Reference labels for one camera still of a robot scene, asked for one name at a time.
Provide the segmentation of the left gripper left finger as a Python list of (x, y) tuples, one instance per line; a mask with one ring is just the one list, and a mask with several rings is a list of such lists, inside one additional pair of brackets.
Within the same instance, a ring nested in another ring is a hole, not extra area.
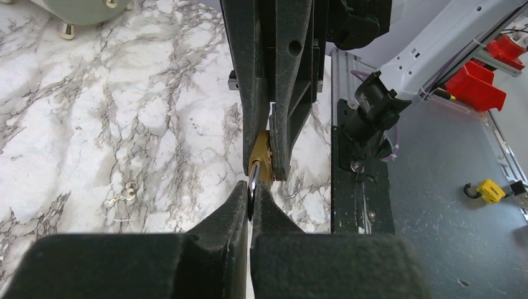
[(4, 298), (245, 298), (247, 184), (185, 233), (55, 234), (25, 253)]

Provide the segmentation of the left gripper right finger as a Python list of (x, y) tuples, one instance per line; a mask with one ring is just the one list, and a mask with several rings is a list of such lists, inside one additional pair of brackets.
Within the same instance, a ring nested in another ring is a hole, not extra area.
[(412, 246), (392, 234), (308, 234), (265, 182), (253, 200), (250, 267), (256, 298), (430, 298)]

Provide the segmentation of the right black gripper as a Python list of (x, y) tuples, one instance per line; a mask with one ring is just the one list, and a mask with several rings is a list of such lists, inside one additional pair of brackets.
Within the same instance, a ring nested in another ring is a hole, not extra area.
[(243, 169), (270, 116), (273, 174), (285, 181), (298, 136), (291, 117), (321, 80), (330, 42), (365, 47), (389, 31), (391, 1), (221, 1), (243, 111)]

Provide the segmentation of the brass padlock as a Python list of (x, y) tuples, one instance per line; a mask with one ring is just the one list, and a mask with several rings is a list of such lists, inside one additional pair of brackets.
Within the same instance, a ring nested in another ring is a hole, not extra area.
[(248, 220), (253, 217), (257, 185), (260, 181), (273, 184), (274, 174), (271, 162), (270, 132), (268, 130), (259, 132), (257, 140), (250, 155), (248, 164)]
[(294, 199), (301, 189), (301, 181), (296, 179), (293, 184), (288, 181), (280, 181), (278, 195), (283, 200)]

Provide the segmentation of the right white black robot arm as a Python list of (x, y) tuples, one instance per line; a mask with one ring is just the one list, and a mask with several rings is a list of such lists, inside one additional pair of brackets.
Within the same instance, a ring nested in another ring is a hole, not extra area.
[[(438, 72), (526, 1), (450, 1), (399, 54), (359, 87), (360, 108), (346, 125), (360, 145), (396, 124)], [(365, 47), (389, 31), (391, 1), (222, 1), (243, 108), (243, 164), (251, 169), (269, 133), (271, 178), (284, 181), (293, 147), (316, 101), (327, 42)]]

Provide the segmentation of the small silver key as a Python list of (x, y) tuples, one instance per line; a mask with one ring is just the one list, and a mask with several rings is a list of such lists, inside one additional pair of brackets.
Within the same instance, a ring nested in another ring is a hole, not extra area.
[(138, 185), (136, 182), (128, 182), (125, 184), (124, 190), (121, 194), (108, 199), (107, 204), (114, 204), (118, 201), (134, 201), (137, 196)]

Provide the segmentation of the red storage bin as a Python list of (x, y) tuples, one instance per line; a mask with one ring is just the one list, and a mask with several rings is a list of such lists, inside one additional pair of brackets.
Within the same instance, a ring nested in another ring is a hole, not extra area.
[(478, 112), (501, 111), (506, 92), (493, 85), (494, 73), (472, 61), (465, 63), (445, 82), (448, 93)]

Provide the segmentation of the yellow black connector plug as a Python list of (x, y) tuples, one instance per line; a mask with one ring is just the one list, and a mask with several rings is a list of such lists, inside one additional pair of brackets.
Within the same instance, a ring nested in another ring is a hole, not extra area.
[(463, 186), (464, 194), (472, 199), (482, 199), (488, 204), (499, 203), (502, 199), (507, 197), (506, 192), (491, 179), (481, 181), (474, 189), (474, 192), (471, 192), (471, 186), (471, 183), (467, 183)]

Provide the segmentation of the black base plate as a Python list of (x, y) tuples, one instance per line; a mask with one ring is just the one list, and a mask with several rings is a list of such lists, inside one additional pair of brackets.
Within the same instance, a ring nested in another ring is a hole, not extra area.
[(331, 233), (393, 234), (387, 163), (352, 159), (341, 133), (353, 109), (340, 99), (334, 104), (331, 132)]

